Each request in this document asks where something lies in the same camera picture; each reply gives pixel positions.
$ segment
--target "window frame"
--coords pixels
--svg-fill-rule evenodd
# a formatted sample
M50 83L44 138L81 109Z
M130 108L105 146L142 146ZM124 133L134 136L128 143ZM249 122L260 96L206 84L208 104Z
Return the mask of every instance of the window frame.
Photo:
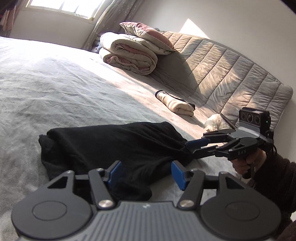
M83 15L78 15L78 14L76 14L74 12L62 10L65 1L63 1L63 3L61 4L59 9L49 8L49 7L40 7L40 6L31 6L32 1L33 0L28 0L27 4L25 4L25 6L24 6L24 10L37 10L37 11L48 10L48 11L53 11L53 12L56 12L56 13L70 15L70 16L73 16L74 18L78 18L78 19L84 20L84 21L89 22L89 23L94 23L94 21L98 20L98 18L102 14L102 13L101 14L98 14L98 13L103 12L103 11L101 11L102 6L104 6L105 3L107 2L107 0L102 0L100 5L93 11L92 16L88 17L88 16L83 16Z

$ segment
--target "curtain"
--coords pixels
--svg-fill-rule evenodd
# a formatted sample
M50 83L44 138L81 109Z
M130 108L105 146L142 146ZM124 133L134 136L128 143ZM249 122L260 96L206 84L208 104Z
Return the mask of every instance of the curtain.
M13 27L13 23L28 0L14 0L4 12L2 19L0 19L0 36L9 37Z
M82 49L90 50L95 38L100 33L118 33L121 29L119 23L130 21L143 1L144 0L113 0L98 19Z

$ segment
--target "sleeve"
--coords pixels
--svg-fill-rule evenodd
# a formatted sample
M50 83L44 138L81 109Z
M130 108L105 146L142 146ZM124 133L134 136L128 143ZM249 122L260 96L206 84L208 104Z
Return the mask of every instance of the sleeve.
M296 240L296 221L288 225L278 236L276 241L295 241Z
M296 211L296 163L270 154L249 185L272 200L282 212Z

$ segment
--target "pink pillowcase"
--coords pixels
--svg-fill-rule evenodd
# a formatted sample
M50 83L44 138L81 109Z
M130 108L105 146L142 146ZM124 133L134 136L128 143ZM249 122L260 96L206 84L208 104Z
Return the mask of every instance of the pink pillowcase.
M176 51L167 37L143 23L122 22L120 23L120 26L124 28L128 35L134 35L146 39L159 48L168 51Z

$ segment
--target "white wall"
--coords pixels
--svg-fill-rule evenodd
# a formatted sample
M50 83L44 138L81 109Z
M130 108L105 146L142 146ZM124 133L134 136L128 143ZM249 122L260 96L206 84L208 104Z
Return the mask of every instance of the white wall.
M93 28L93 24L79 17L30 9L20 11L10 37L81 48Z
M296 92L296 14L280 0L148 0L133 21L199 35L233 48ZM275 145L296 161L296 93L275 130Z

